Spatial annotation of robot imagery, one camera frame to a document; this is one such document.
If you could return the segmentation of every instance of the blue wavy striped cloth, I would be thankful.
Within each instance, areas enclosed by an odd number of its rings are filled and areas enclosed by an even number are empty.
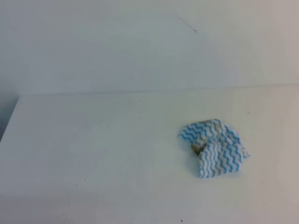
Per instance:
[[[201,178],[239,171],[243,159],[250,157],[238,132],[218,119],[190,124],[179,137],[199,156]]]

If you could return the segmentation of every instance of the blue wavy stripe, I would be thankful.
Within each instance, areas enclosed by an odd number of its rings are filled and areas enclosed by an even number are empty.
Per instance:
[[[218,159],[218,161],[220,161],[220,154],[218,154],[217,159]],[[220,175],[221,174],[221,169],[218,168],[218,161],[216,160],[215,162],[216,162],[216,168],[218,170],[218,175]]]
[[[197,132],[193,127],[186,127],[189,131],[194,131],[195,134],[200,134],[200,132]]]
[[[185,141],[189,140],[190,143],[193,144],[193,141],[189,137],[185,137],[183,134],[179,134]]]
[[[226,170],[226,167],[223,164],[223,159],[221,159],[221,158],[219,158],[219,159],[220,159],[220,166],[224,169],[224,173],[226,173],[227,170]]]
[[[195,134],[198,134],[199,136],[197,136],[200,140],[202,140],[202,141],[204,141],[204,139],[202,138],[202,136],[201,136],[201,132],[197,132],[194,128],[192,128],[192,127],[187,127],[187,129],[189,130],[189,131],[194,131],[194,133]]]
[[[239,151],[239,146],[237,145],[237,146],[235,146],[235,153],[239,156],[239,162],[240,163],[242,163],[242,154],[240,153],[240,151]]]
[[[236,136],[236,134],[230,129],[230,128],[226,128],[227,132],[234,138],[234,140],[236,142],[240,142],[240,138],[238,136]]]
[[[203,171],[203,177],[206,176],[206,172],[205,172],[205,164],[204,164],[204,160],[202,159],[202,153],[199,154],[199,158],[201,159],[202,161],[202,166],[201,166],[201,169]]]
[[[210,176],[210,172],[209,172],[209,169],[208,169],[208,167],[209,167],[209,162],[208,162],[208,160],[207,160],[207,153],[206,153],[206,152],[205,152],[205,159],[206,159],[206,163],[207,163],[207,165],[206,165],[206,172],[207,172],[208,176]]]
[[[230,172],[233,171],[233,166],[229,164],[229,158],[226,156],[226,151],[223,151],[223,156],[226,159],[226,165],[230,168]]]
[[[211,135],[213,135],[213,131],[212,131],[211,126],[209,126],[209,125],[207,125],[207,126],[208,126],[208,128],[209,128],[209,130],[210,130]]]
[[[216,122],[212,122],[212,124],[214,125],[214,129],[215,129],[215,131],[216,131],[216,132],[218,132],[218,129],[217,129],[217,124],[216,124]]]
[[[206,129],[204,129],[204,134],[205,134],[205,136],[208,138],[207,133],[206,133]]]
[[[208,146],[208,150],[210,151],[210,169],[212,171],[212,176],[215,176],[215,171],[213,169],[213,160],[212,160],[212,150],[211,150],[211,144]]]
[[[229,155],[233,158],[233,164],[235,164],[237,170],[239,170],[239,164],[236,163],[236,161],[235,161],[235,156],[233,155],[233,149],[232,149],[231,147],[228,147],[228,149],[229,149]]]
[[[241,156],[241,154],[238,152],[238,147],[236,146],[235,147],[235,153],[237,154],[237,155],[239,155],[239,156]],[[240,165],[238,164],[238,163],[236,163],[237,164],[237,171],[240,169]]]
[[[194,123],[194,124],[191,124],[191,125],[194,125],[194,126],[197,128],[197,129],[199,129],[199,130],[201,130],[201,131],[203,131],[203,130],[204,130],[202,127],[198,126],[196,123]]]
[[[190,136],[192,136],[192,138],[193,138],[193,141],[195,141],[196,140],[196,137],[192,134],[192,133],[188,133],[186,130],[183,130],[183,132],[185,132],[187,135],[190,135]]]

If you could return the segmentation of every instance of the crumpled cloth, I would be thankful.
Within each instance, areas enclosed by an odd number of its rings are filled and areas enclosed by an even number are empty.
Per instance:
[[[238,132],[218,119],[190,124],[179,137],[199,156],[201,178],[240,171],[243,159],[250,157]]]

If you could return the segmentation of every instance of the cloth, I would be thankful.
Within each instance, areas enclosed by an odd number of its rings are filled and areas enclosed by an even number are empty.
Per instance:
[[[218,119],[190,124],[179,137],[199,156],[201,178],[240,171],[243,159],[250,157],[238,132]]]

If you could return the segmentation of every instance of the white surface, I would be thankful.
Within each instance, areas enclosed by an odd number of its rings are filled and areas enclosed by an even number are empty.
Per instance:
[[[0,143],[0,220],[26,224],[297,224],[299,87],[20,98]],[[177,139],[219,118],[251,154],[196,177]]]
[[[298,8],[297,0],[2,0],[0,90],[299,84]]]

